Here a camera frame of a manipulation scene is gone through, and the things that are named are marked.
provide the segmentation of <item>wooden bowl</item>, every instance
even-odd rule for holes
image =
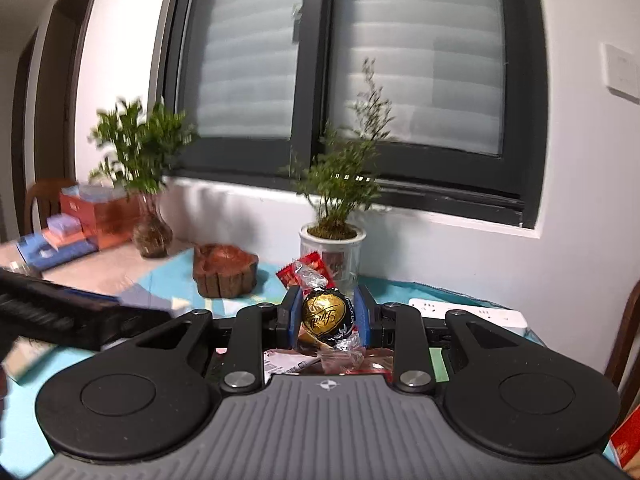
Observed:
[[[193,250],[193,279],[203,298],[236,298],[254,290],[258,256],[233,245],[198,245]]]

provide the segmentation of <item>black object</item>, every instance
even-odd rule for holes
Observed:
[[[168,312],[96,301],[39,278],[0,269],[0,344],[5,358],[15,337],[99,350],[171,319]]]
[[[58,454],[33,480],[627,478],[601,455],[615,387],[463,310],[423,319],[359,287],[363,338],[395,349],[392,384],[264,386],[261,352],[291,346],[301,304],[293,288],[235,319],[193,311],[53,376],[36,416]],[[214,349],[225,346],[221,368]],[[448,383],[435,383],[430,346],[446,354]]]

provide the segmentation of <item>power strip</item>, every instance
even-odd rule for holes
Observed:
[[[524,336],[527,331],[527,320],[521,312],[517,310],[507,310],[505,308],[486,308],[483,306],[458,305],[446,303],[445,301],[428,301],[419,298],[409,300],[409,305],[417,308],[422,317],[432,317],[434,319],[444,319],[447,310],[462,309],[475,314],[498,326],[511,330],[513,333]]]

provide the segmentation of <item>gold foil chocolate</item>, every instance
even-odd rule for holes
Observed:
[[[315,288],[302,304],[302,323],[318,340],[334,345],[353,329],[353,305],[336,288]]]

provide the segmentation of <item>bonsai tree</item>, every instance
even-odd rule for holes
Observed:
[[[99,110],[98,117],[89,139],[98,148],[111,145],[114,151],[90,173],[89,180],[104,176],[130,191],[158,193],[162,174],[171,170],[175,153],[198,137],[193,126],[182,124],[185,112],[174,114],[161,102],[146,120],[139,99],[127,103],[120,98],[115,110]]]
[[[391,101],[382,98],[382,87],[374,82],[374,63],[369,58],[364,60],[367,91],[359,93],[350,106],[355,111],[356,127],[335,128],[328,122],[321,138],[325,152],[314,157],[308,170],[297,171],[296,190],[316,211],[317,223],[307,229],[313,236],[330,240],[357,236],[348,223],[350,213],[369,209],[380,194],[372,173],[373,161],[378,142],[389,135],[386,127],[393,117]]]

